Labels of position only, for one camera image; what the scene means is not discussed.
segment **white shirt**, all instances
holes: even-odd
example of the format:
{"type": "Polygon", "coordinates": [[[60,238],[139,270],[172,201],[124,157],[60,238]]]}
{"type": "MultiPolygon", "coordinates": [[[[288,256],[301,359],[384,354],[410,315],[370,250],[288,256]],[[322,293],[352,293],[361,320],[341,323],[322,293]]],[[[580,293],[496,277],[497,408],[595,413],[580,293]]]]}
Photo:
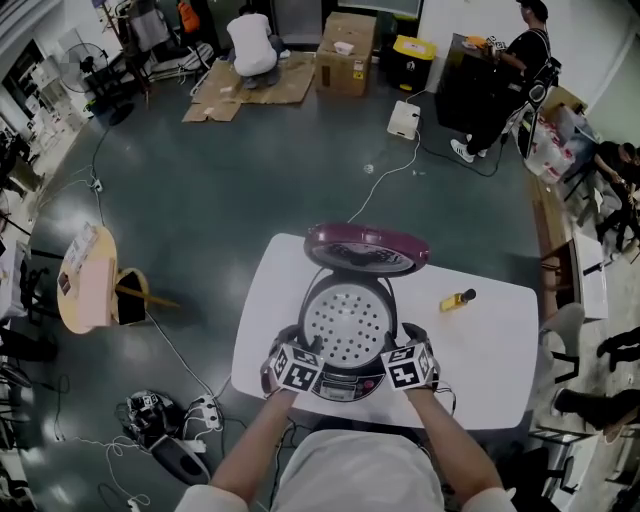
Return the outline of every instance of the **white shirt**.
{"type": "Polygon", "coordinates": [[[263,14],[245,14],[227,25],[233,40],[236,60],[233,66],[240,76],[255,76],[271,71],[278,56],[269,42],[271,28],[263,14]]]}
{"type": "MultiPolygon", "coordinates": [[[[248,512],[234,494],[210,485],[187,489],[176,512],[248,512]]],[[[429,457],[400,436],[324,430],[308,436],[280,478],[273,512],[443,512],[429,457]]],[[[469,500],[463,512],[515,512],[504,489],[469,500]]]]}

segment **standing fan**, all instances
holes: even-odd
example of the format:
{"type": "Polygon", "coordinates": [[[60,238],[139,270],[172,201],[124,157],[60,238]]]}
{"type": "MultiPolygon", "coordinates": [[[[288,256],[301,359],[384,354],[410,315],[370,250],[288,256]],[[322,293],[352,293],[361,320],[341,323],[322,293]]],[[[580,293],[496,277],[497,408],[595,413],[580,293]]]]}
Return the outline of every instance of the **standing fan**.
{"type": "Polygon", "coordinates": [[[118,105],[113,96],[109,94],[99,73],[107,68],[107,53],[102,48],[92,43],[80,43],[69,48],[67,53],[63,55],[60,61],[60,80],[69,90],[83,94],[93,89],[90,82],[86,80],[91,76],[95,83],[93,92],[109,103],[114,110],[109,118],[109,125],[115,126],[124,121],[131,113],[133,103],[118,105]]]}

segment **purple lid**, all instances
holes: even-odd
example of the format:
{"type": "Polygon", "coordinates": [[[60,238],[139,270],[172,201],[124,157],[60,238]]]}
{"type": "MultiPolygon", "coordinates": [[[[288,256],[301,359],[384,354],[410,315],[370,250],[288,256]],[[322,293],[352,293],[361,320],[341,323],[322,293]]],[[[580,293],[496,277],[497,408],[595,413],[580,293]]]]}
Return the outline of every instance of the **purple lid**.
{"type": "Polygon", "coordinates": [[[311,228],[304,251],[322,267],[385,277],[416,272],[429,259],[429,246],[414,236],[354,224],[311,228]]]}

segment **gray floor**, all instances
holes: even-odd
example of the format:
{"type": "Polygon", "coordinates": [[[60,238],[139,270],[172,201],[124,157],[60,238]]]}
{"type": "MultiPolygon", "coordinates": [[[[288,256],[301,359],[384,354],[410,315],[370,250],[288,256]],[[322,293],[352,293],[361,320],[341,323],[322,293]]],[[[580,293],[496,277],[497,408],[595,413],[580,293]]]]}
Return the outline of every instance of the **gray floor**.
{"type": "MultiPolygon", "coordinates": [[[[154,86],[149,111],[138,102],[131,117],[107,135],[96,168],[118,265],[139,268],[153,293],[182,304],[179,311],[150,311],[212,388],[230,371],[243,302],[269,239],[345,221],[382,172],[411,159],[415,143],[386,132],[395,101],[404,98],[380,84],[362,99],[317,97],[310,90],[301,106],[245,105],[231,123],[183,124],[188,87],[167,82],[154,86]],[[366,164],[374,165],[373,175],[363,171],[366,164]]],[[[425,118],[423,142],[449,154],[448,141],[458,134],[438,126],[431,96],[415,101],[425,118]]],[[[72,173],[90,163],[101,134],[95,121],[83,130],[51,192],[78,179],[72,173]]],[[[496,157],[493,148],[477,167],[490,172],[496,157]]],[[[525,172],[512,142],[491,179],[419,151],[413,166],[383,182],[358,221],[424,238],[435,265],[537,291],[539,250],[525,172]],[[424,174],[414,176],[413,170],[424,174]]],[[[76,184],[40,212],[31,245],[62,254],[85,221],[99,223],[96,201],[76,184]]],[[[57,274],[55,262],[36,262],[57,274]]],[[[53,284],[50,293],[54,297],[53,284]]],[[[33,331],[24,322],[18,328],[33,331]]],[[[59,417],[68,441],[53,436],[56,394],[40,387],[31,398],[24,392],[29,423],[21,441],[31,447],[23,452],[29,483],[41,510],[105,510],[96,490],[100,482],[112,485],[105,449],[70,439],[109,442],[119,435],[114,408],[135,391],[164,392],[184,406],[201,389],[150,323],[77,336],[61,322],[46,321],[43,331],[59,344],[57,360],[23,368],[52,383],[69,376],[59,417]]],[[[265,340],[274,334],[265,332],[265,340]]],[[[247,421],[261,402],[229,386],[221,403],[227,416],[247,421]]],[[[241,431],[236,427],[228,427],[228,448],[241,431]]],[[[213,468],[220,437],[204,439],[213,468]]],[[[130,450],[112,459],[119,482],[132,494],[148,494],[154,512],[172,510],[185,490],[151,457],[130,450]]],[[[270,485],[261,493],[263,502],[270,485]]],[[[107,498],[114,510],[126,510],[107,498]]]]}

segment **small yellow bottle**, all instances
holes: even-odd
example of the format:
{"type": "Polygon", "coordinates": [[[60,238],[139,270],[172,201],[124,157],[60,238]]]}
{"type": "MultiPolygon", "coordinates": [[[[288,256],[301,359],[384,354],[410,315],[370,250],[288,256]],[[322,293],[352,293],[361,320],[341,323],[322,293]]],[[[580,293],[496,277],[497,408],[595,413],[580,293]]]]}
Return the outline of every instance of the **small yellow bottle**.
{"type": "Polygon", "coordinates": [[[456,293],[452,295],[448,299],[444,299],[440,302],[440,311],[443,313],[445,311],[453,311],[454,309],[461,308],[462,306],[466,306],[469,301],[472,301],[476,298],[476,291],[472,288],[467,290],[464,293],[456,293]]]}

